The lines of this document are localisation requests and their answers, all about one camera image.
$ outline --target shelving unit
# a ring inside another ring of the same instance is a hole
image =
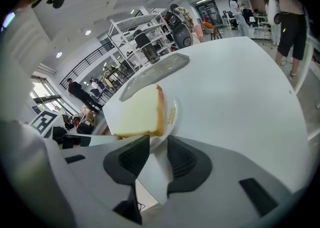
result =
[[[171,47],[171,45],[173,45],[173,44],[174,44],[174,42],[171,42],[170,44],[167,44],[166,46],[163,46],[161,49],[157,50],[156,53],[158,53],[158,54],[161,53],[161,52],[164,51],[165,49]]]
[[[155,19],[157,16],[160,16],[159,23]],[[174,44],[174,42],[168,45],[165,45],[164,43],[164,40],[167,39],[166,35],[169,35],[171,33],[171,30],[160,14],[149,14],[149,15],[137,16],[137,17],[125,19],[118,22],[114,22],[113,20],[110,20],[110,21],[111,21],[111,27],[106,35],[109,38],[109,40],[116,46],[116,48],[118,49],[118,51],[120,52],[124,60],[130,65],[130,67],[132,67],[134,72],[137,72],[136,68],[137,67],[140,68],[140,66],[143,65],[146,60],[145,57],[141,57],[138,54],[138,52],[140,52],[141,49],[140,48],[136,49],[137,44],[134,41],[134,35],[133,35],[136,30],[138,29],[142,30],[146,34],[149,32],[155,31],[157,29],[159,30],[158,36],[156,36],[153,39],[150,39],[151,43],[154,43],[160,40],[161,44],[163,45],[163,47],[160,49],[161,51],[160,50],[157,51],[158,53],[162,52],[163,50],[169,49],[169,47]],[[167,27],[168,32],[166,33],[163,32],[161,28],[161,26],[163,25]],[[128,32],[128,30],[132,28],[135,28],[135,30]],[[132,51],[132,53],[129,56],[127,56],[126,52],[123,52],[123,46],[125,45],[127,46],[126,48],[127,50]],[[138,62],[138,64],[132,64],[129,61],[129,59],[133,57],[137,59],[136,62]]]

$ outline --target black pants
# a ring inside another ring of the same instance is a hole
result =
[[[307,24],[303,14],[281,13],[281,37],[278,52],[287,57],[293,45],[293,54],[297,60],[302,60],[307,39]]]
[[[81,97],[80,99],[89,109],[91,109],[92,111],[97,111],[97,109],[92,106],[95,105],[96,107],[98,107],[99,109],[102,108],[102,105],[100,105],[98,102],[96,102],[88,93],[85,93],[83,97]]]

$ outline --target black bag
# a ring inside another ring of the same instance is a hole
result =
[[[79,134],[91,134],[94,128],[92,126],[88,126],[84,123],[79,124],[76,128],[77,133]]]

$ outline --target bread crust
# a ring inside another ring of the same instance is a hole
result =
[[[165,107],[165,100],[164,100],[164,94],[162,92],[162,88],[159,85],[156,85],[156,89],[158,90],[158,124],[156,131],[146,131],[142,133],[135,133],[135,134],[115,134],[117,136],[120,136],[122,138],[129,138],[137,135],[149,135],[149,136],[163,136],[165,131],[165,118],[164,118],[164,107]]]

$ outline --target black shorts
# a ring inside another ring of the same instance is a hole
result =
[[[293,54],[297,60],[302,60],[305,53],[307,25],[303,14],[281,14],[281,37],[278,52],[287,57],[293,45]]]

